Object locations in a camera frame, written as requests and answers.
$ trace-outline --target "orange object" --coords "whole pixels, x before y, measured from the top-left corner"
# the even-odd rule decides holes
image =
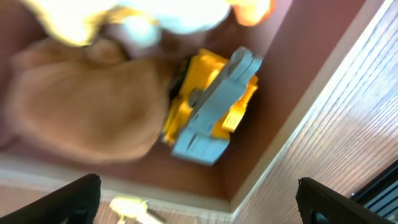
[[[238,23],[255,26],[275,10],[275,0],[227,0],[233,7]]]

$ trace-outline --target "yellow and gray toy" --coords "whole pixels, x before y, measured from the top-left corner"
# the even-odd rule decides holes
[[[229,62],[204,49],[191,59],[163,131],[174,156],[206,165],[218,160],[257,90],[261,62],[244,47]]]

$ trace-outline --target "stuffed animal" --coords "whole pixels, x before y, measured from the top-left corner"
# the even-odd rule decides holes
[[[46,31],[72,46],[90,45],[102,24],[122,23],[139,47],[150,47],[161,30],[192,34],[217,26],[233,11],[254,26],[274,10],[274,0],[21,0]]]
[[[14,130],[50,152],[95,164],[149,151],[175,73],[166,59],[126,60],[110,40],[87,48],[43,40],[21,52],[14,67],[6,103]]]

